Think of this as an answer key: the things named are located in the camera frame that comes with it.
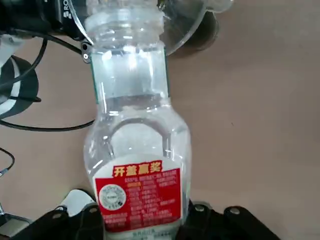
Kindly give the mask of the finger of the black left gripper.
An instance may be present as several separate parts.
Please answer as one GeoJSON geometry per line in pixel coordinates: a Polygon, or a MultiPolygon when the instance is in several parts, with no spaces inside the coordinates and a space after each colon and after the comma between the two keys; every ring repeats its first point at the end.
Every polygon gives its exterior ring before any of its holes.
{"type": "Polygon", "coordinates": [[[87,40],[82,40],[80,42],[80,50],[83,61],[86,64],[89,64],[91,62],[91,44],[87,40]]]}

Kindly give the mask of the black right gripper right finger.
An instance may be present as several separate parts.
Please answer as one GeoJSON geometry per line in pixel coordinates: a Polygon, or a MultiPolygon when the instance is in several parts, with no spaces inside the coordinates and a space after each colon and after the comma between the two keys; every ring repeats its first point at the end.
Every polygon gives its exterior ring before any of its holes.
{"type": "Polygon", "coordinates": [[[219,213],[204,201],[190,201],[176,240],[280,240],[246,208],[234,205],[219,213]]]}

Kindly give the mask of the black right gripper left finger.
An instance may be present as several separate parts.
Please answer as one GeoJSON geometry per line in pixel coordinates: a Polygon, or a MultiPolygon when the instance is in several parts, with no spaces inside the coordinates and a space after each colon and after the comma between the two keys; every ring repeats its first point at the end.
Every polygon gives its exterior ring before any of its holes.
{"type": "Polygon", "coordinates": [[[103,240],[103,219],[95,203],[69,216],[67,208],[54,209],[13,236],[15,240],[103,240]]]}

